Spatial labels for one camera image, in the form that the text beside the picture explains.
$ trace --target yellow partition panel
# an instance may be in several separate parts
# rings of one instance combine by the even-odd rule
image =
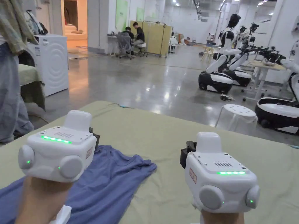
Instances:
[[[136,35],[137,31],[133,27],[134,22],[135,21],[130,22],[130,27],[132,33]],[[172,27],[153,22],[138,22],[138,24],[143,29],[145,42],[147,43],[147,51],[152,54],[166,55]]]

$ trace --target gray round knob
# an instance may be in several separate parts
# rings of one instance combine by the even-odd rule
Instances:
[[[67,179],[76,177],[82,171],[82,168],[81,158],[75,155],[64,157],[58,167],[60,174]]]
[[[199,199],[205,207],[211,210],[221,208],[224,203],[222,191],[218,187],[211,185],[205,185],[200,189]]]
[[[34,164],[34,151],[28,145],[23,145],[18,154],[19,167],[22,170],[30,169]]]
[[[250,188],[246,195],[246,205],[250,208],[257,208],[257,204],[260,199],[260,187],[255,185]]]

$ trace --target plaid shirt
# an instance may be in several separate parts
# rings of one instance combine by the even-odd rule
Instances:
[[[27,39],[38,45],[26,23],[22,0],[0,0],[0,34],[14,54],[27,49]]]

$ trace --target green poster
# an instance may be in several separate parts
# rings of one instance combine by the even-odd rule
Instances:
[[[144,20],[144,9],[137,7],[137,21]]]
[[[118,31],[124,31],[127,27],[128,2],[117,0],[115,27]]]

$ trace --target doorway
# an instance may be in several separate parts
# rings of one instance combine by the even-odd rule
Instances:
[[[62,32],[68,38],[68,52],[87,51],[87,0],[61,1]]]

